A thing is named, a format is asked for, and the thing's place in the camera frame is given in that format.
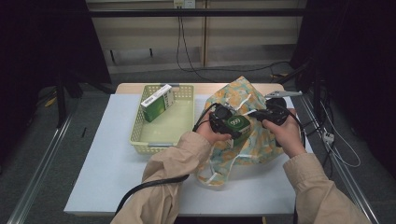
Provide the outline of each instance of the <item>table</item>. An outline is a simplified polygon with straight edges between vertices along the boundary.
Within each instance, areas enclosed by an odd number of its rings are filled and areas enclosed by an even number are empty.
[[[64,209],[77,216],[112,216],[122,196],[141,182],[149,156],[139,155],[129,143],[134,113],[143,83],[120,84],[111,95],[76,185]],[[194,83],[196,111],[225,83]],[[279,84],[253,84],[262,94],[283,91]],[[290,98],[286,98],[292,107]],[[312,148],[306,139],[306,149]],[[268,216],[292,214],[295,194],[281,155],[267,164],[235,166],[222,189],[203,187],[191,175],[184,183],[180,212],[184,217]]]

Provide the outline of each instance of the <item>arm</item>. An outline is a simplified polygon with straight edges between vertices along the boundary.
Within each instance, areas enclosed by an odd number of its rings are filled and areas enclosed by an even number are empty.
[[[317,157],[306,153],[299,128],[292,117],[281,126],[268,120],[262,122],[276,135],[290,160],[285,173],[296,192],[299,223],[370,223],[358,207],[324,174]]]
[[[177,146],[151,156],[142,180],[148,182],[191,174],[209,159],[215,142],[230,138],[229,134],[213,133],[209,122],[204,122],[197,133],[184,133]],[[180,188],[181,183],[139,190],[111,223],[173,223],[178,215]]]

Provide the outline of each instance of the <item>beige sleeve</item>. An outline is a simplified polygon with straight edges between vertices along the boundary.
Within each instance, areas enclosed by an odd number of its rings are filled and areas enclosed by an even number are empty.
[[[298,223],[370,223],[327,178],[314,154],[293,157],[283,167],[296,192]]]
[[[199,164],[208,160],[211,148],[200,134],[184,133],[176,147],[151,156],[143,173],[143,182],[191,174]],[[181,183],[139,190],[111,223],[174,223],[180,188]]]

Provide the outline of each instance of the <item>basket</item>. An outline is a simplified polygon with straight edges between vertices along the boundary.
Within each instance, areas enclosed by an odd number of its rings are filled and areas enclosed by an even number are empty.
[[[147,85],[143,89],[140,103],[163,85]],[[130,143],[139,154],[152,155],[167,147],[175,146],[180,136],[191,131],[194,125],[194,87],[172,84],[175,102],[158,118],[147,122],[143,110],[138,105]]]

